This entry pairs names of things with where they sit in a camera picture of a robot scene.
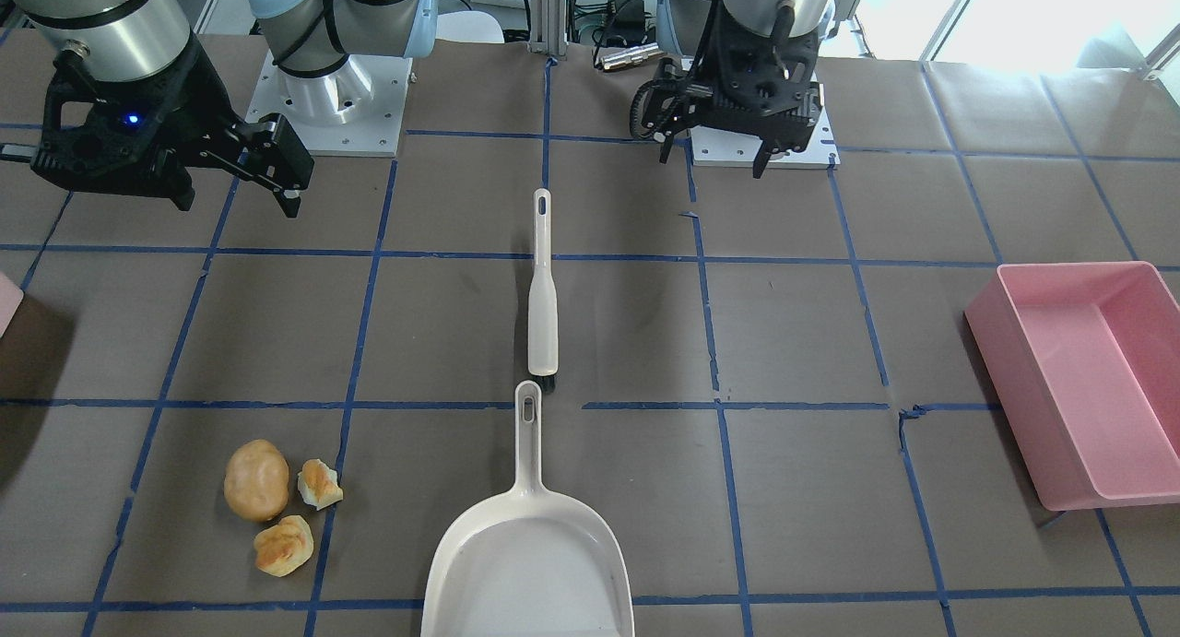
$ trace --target dustpan handle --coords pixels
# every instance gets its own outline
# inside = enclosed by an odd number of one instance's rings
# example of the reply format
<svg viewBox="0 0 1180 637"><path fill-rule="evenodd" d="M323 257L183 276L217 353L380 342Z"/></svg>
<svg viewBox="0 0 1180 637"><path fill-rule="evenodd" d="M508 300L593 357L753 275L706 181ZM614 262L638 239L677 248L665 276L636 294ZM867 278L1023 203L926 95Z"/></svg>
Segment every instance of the dustpan handle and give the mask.
<svg viewBox="0 0 1180 637"><path fill-rule="evenodd" d="M516 392L517 478L513 491L544 490L540 482L540 387L523 381Z"/></svg>

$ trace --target white mounting plate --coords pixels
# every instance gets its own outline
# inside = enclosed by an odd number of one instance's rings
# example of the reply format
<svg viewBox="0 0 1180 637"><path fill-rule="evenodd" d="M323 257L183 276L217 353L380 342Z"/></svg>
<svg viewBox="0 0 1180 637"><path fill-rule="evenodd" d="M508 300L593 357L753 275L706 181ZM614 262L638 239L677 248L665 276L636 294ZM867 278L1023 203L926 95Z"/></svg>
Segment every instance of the white mounting plate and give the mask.
<svg viewBox="0 0 1180 637"><path fill-rule="evenodd" d="M278 78L275 75L277 67L271 65L274 57L268 52L266 60L262 61L262 73L258 74L258 83L254 87L254 98L250 99L245 120L253 124L267 113L283 113L312 155L395 158L413 60L396 57L359 57L359 54L353 54L352 58L365 66L373 79L375 99L372 116L349 120L342 125L312 125L293 119L286 111L283 96L278 94Z"/></svg>
<svg viewBox="0 0 1180 637"><path fill-rule="evenodd" d="M706 129L702 125L689 130L693 138L693 163L703 166L750 166L762 140L754 136L729 133L726 130ZM780 155L767 163L767 170L827 170L833 162L839 165L840 151L835 150L827 109L819 112L819 122L812 133L807 150L801 153Z"/></svg>

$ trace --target pink object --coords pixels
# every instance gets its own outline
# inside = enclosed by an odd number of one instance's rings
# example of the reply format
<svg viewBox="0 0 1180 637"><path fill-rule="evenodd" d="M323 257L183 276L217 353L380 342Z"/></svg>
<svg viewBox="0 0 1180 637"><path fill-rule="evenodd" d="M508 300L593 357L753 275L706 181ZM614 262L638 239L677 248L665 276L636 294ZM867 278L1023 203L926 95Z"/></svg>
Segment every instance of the pink object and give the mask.
<svg viewBox="0 0 1180 637"><path fill-rule="evenodd" d="M17 314L17 306L20 306L24 298L25 293L17 284L13 284L12 280L6 278L4 272L0 272L0 335L8 330L12 316Z"/></svg>
<svg viewBox="0 0 1180 637"><path fill-rule="evenodd" d="M1180 306L1153 264L1004 264L966 318L1047 508L1180 503Z"/></svg>

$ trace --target bread piece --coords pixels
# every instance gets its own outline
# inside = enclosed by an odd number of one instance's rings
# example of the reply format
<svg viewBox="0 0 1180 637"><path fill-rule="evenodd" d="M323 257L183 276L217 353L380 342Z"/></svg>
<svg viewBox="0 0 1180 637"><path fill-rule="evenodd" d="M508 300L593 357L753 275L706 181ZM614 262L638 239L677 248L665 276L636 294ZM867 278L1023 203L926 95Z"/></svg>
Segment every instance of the bread piece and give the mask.
<svg viewBox="0 0 1180 637"><path fill-rule="evenodd" d="M345 498L345 491L336 485L336 472L320 460L303 462L303 471L299 472L295 484L299 486L300 495L303 497L303 503L315 506L317 511Z"/></svg>
<svg viewBox="0 0 1180 637"><path fill-rule="evenodd" d="M291 497L291 469L266 439L254 439L234 452L222 486L230 510L250 521L274 519Z"/></svg>
<svg viewBox="0 0 1180 637"><path fill-rule="evenodd" d="M290 515L254 537L254 565L267 574L284 577L307 563L315 550L312 527L300 515Z"/></svg>

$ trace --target dustpan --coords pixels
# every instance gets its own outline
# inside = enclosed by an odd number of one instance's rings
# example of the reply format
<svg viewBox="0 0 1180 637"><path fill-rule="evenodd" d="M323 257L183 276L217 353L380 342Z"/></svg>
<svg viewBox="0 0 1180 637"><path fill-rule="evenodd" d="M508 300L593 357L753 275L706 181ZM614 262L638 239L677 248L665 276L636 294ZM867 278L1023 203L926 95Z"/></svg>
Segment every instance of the dustpan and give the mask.
<svg viewBox="0 0 1180 637"><path fill-rule="evenodd" d="M540 481L540 388L516 390L516 482L447 528L426 583L422 637L634 637L615 534Z"/></svg>

